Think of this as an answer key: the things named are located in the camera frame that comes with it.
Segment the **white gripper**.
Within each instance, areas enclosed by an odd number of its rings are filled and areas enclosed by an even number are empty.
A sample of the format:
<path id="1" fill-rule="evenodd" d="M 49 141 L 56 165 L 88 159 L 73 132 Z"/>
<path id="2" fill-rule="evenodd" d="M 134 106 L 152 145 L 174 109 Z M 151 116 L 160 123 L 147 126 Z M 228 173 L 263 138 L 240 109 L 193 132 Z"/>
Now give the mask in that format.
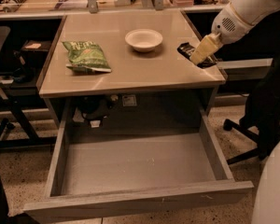
<path id="1" fill-rule="evenodd" d="M 254 27 L 253 9 L 228 3 L 215 17 L 210 35 L 206 35 L 191 53 L 190 61 L 198 65 L 223 45 L 242 39 Z"/>

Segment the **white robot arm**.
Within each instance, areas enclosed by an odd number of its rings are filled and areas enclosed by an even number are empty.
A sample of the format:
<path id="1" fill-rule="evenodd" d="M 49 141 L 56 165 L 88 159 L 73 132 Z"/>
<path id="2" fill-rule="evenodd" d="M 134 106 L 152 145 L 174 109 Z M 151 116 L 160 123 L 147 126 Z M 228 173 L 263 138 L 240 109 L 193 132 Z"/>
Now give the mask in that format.
<path id="1" fill-rule="evenodd" d="M 280 10 L 280 0 L 231 0 L 216 16 L 212 32 L 190 56 L 198 65 L 226 44 L 244 37 L 261 20 Z M 260 176 L 251 224 L 280 224 L 280 141 Z"/>

